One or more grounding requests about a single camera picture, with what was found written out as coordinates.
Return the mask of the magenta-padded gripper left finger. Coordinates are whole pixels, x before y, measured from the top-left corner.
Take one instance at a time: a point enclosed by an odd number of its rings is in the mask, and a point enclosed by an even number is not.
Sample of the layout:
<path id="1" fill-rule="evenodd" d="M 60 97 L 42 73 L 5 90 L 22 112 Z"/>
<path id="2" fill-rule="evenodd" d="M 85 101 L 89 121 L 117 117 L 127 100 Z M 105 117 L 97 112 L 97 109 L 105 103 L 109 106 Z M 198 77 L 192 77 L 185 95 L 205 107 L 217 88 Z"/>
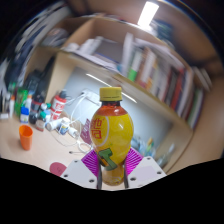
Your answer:
<path id="1" fill-rule="evenodd" d="M 81 160 L 73 160 L 61 177 L 84 188 L 101 189 L 102 172 L 96 152 L 91 150 Z"/>

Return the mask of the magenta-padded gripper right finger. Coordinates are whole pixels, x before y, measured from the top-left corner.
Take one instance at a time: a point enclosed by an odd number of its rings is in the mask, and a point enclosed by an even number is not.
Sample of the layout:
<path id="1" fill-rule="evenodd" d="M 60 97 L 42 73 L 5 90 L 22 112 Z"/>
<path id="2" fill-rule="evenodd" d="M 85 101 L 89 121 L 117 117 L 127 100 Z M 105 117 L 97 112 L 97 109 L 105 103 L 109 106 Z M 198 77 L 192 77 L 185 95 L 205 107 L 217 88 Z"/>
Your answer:
<path id="1" fill-rule="evenodd" d="M 151 157 L 143 157 L 138 151 L 131 148 L 124 163 L 124 186 L 133 189 L 145 186 L 166 174 Z"/>

